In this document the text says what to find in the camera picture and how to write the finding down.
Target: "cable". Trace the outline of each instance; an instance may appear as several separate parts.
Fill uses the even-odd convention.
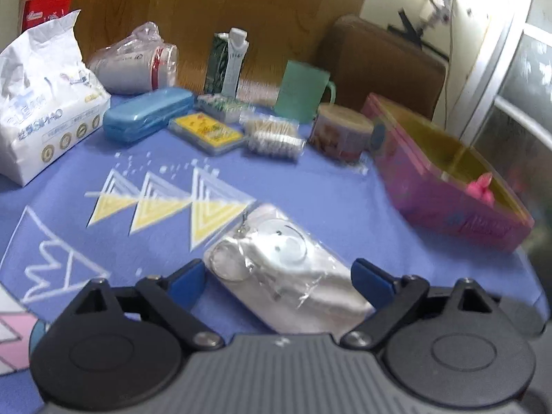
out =
[[[450,25],[449,25],[451,43],[449,45],[449,67],[448,67],[448,70],[446,72],[446,79],[445,79],[445,123],[444,123],[445,132],[446,132],[446,124],[448,122],[448,85],[449,85],[449,80],[451,79],[452,59],[453,59],[453,51],[454,51],[453,19],[454,19],[454,2],[455,1],[456,0],[451,0],[451,17],[450,17]]]

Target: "small packet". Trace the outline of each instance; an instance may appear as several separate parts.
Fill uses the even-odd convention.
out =
[[[298,160],[305,147],[299,123],[272,115],[245,113],[239,123],[248,135],[247,147],[258,154]]]
[[[338,341],[373,311],[354,289],[349,268],[271,204],[245,214],[204,261],[278,333],[330,332]]]
[[[168,128],[212,156],[228,152],[245,142],[242,133],[204,113],[173,118]]]
[[[220,93],[200,95],[197,104],[203,112],[222,123],[237,123],[242,114],[255,112],[253,105]]]

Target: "pink box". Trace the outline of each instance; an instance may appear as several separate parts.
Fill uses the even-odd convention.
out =
[[[362,113],[374,123],[370,151],[385,189],[408,222],[508,252],[529,235],[533,218],[476,150],[379,95],[368,96]],[[494,207],[464,192],[486,172]]]

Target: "green mug handle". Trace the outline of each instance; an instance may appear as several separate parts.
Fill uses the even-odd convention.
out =
[[[329,88],[329,92],[331,93],[331,95],[329,96],[329,103],[333,104],[334,102],[336,102],[336,84],[334,84],[332,81],[328,81],[326,87]]]

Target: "plastic bag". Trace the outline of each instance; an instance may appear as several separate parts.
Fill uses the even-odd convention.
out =
[[[298,160],[305,140],[299,136],[299,123],[272,115],[245,112],[239,117],[247,137],[247,147],[258,154]]]
[[[330,332],[339,340],[373,310],[343,262],[270,204],[245,214],[204,261],[278,333]]]
[[[82,62],[78,14],[26,30],[0,54],[0,174],[19,185],[99,128],[109,108]]]
[[[135,95],[176,85],[178,48],[165,43],[157,25],[147,22],[96,51],[88,66],[111,93]]]
[[[237,123],[242,114],[255,112],[255,106],[235,98],[216,93],[215,95],[199,95],[198,107],[207,115],[222,123]]]

